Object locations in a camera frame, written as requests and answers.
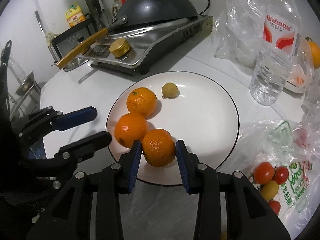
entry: yellow jug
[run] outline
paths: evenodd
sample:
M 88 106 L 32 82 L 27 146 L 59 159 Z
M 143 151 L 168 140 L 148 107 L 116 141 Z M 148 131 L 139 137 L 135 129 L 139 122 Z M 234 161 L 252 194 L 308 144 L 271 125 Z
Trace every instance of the yellow jug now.
M 68 11 L 65 13 L 65 16 L 70 27 L 85 21 L 85 16 L 77 2 L 69 7 Z

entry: stove knob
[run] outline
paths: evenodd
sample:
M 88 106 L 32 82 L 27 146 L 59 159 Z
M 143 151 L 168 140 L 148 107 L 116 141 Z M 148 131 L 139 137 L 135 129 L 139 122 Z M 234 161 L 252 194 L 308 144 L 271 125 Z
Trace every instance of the stove knob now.
M 131 46 L 129 42 L 125 38 L 120 38 L 111 44 L 109 51 L 115 57 L 122 57 L 129 51 L 130 48 Z

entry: round white plate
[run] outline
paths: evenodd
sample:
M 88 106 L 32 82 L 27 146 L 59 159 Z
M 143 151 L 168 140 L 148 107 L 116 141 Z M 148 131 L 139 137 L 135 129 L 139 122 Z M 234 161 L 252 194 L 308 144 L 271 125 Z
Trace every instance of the round white plate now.
M 164 84 L 175 83 L 180 95 L 162 99 Z M 182 139 L 189 152 L 200 162 L 216 169 L 230 155 L 239 134 L 239 115 L 231 96 L 217 82 L 191 72 L 165 72 L 147 77 L 129 87 L 113 105 L 106 131 L 114 138 L 114 127 L 121 116 L 128 113 L 126 106 L 130 92 L 139 87 L 152 90 L 157 96 L 157 108 L 147 117 L 149 129 L 167 130 L 174 141 Z M 109 145 L 113 158 L 118 161 L 129 149 L 115 139 Z M 141 156 L 137 178 L 163 186 L 181 185 L 177 160 L 168 166 L 150 166 Z

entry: wall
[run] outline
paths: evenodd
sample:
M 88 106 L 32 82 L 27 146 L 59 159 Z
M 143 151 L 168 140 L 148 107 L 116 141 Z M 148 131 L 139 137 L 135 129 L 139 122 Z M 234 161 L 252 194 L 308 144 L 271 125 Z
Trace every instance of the wall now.
M 12 40 L 12 57 L 20 64 L 26 74 L 32 70 L 36 81 L 44 85 L 57 73 L 58 68 L 51 66 L 53 58 L 48 51 L 45 39 L 36 21 L 35 11 L 39 12 L 45 29 L 60 34 L 69 28 L 64 13 L 78 1 L 84 13 L 88 12 L 84 0 L 11 0 L 0 17 L 0 48 L 7 40 Z M 197 11 L 202 11 L 207 0 L 190 0 Z M 113 0 L 103 0 L 109 10 Z M 211 0 L 207 14 L 217 17 L 224 7 L 224 0 Z M 320 44 L 320 22 L 317 20 L 306 0 L 297 4 L 302 18 L 304 36 L 310 36 Z M 18 82 L 12 73 L 8 74 L 9 92 L 14 94 Z

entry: cherry tomato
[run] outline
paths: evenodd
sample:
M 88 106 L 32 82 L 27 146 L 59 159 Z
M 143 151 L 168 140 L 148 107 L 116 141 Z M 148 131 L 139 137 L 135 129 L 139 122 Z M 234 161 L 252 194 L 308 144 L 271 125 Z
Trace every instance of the cherry tomato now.
M 278 201 L 276 200 L 271 200 L 269 202 L 269 206 L 272 208 L 272 210 L 276 213 L 276 215 L 279 215 L 279 212 L 280 212 L 280 208 L 281 208 L 281 205 Z
M 265 185 L 270 182 L 275 174 L 275 169 L 268 162 L 263 162 L 258 165 L 254 171 L 254 181 L 258 184 Z
M 275 176 L 272 180 L 274 180 L 278 185 L 284 184 L 289 177 L 289 171 L 287 167 L 280 166 L 276 168 Z

